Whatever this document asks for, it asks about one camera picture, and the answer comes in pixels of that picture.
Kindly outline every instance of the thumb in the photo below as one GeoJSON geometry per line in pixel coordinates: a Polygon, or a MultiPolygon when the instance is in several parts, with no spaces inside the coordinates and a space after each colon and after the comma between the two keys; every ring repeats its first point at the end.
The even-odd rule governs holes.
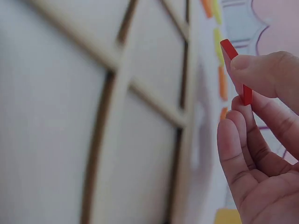
{"type": "Polygon", "coordinates": [[[239,55],[231,62],[231,73],[254,91],[280,98],[299,114],[299,58],[283,51],[265,56],[239,55]]]}

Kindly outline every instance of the red plastic piece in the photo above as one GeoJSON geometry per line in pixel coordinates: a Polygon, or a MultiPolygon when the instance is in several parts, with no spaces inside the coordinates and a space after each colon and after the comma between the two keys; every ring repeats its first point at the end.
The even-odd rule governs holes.
{"type": "Polygon", "coordinates": [[[238,52],[235,50],[234,46],[228,39],[221,41],[220,45],[223,53],[226,70],[228,71],[228,74],[235,85],[237,93],[241,96],[244,105],[247,106],[252,103],[252,90],[249,87],[236,81],[236,79],[231,75],[230,72],[230,62],[234,57],[238,55],[238,52]]]}

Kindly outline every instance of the skin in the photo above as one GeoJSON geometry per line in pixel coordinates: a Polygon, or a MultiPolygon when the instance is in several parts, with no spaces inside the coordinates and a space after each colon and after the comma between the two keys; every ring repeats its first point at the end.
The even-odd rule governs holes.
{"type": "Polygon", "coordinates": [[[271,152],[253,117],[256,113],[299,160],[299,58],[277,52],[237,56],[232,75],[255,92],[240,97],[218,125],[219,158],[243,224],[299,223],[299,163],[271,152]],[[290,113],[271,98],[280,98],[290,113]]]}

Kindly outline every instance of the yellow object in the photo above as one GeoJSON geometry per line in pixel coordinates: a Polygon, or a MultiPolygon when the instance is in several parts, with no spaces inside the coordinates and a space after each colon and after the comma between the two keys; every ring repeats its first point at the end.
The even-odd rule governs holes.
{"type": "Polygon", "coordinates": [[[220,41],[222,41],[222,34],[219,28],[214,29],[214,45],[215,45],[215,51],[217,54],[217,57],[219,59],[220,65],[224,66],[224,58],[221,50],[220,41]]]}
{"type": "Polygon", "coordinates": [[[216,19],[216,22],[221,25],[222,24],[222,13],[221,7],[217,0],[212,0],[212,12],[216,19]]]}
{"type": "Polygon", "coordinates": [[[242,224],[238,210],[219,209],[214,224],[242,224]]]}
{"type": "Polygon", "coordinates": [[[227,108],[227,107],[224,107],[224,108],[221,110],[220,120],[225,119],[227,113],[228,113],[228,108],[227,108]]]}

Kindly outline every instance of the fingernail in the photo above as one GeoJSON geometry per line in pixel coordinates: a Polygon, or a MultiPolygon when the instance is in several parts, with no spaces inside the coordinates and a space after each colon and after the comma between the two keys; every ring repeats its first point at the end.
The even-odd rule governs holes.
{"type": "Polygon", "coordinates": [[[251,61],[252,56],[238,55],[231,61],[230,67],[235,70],[243,70],[249,67],[251,61]]]}

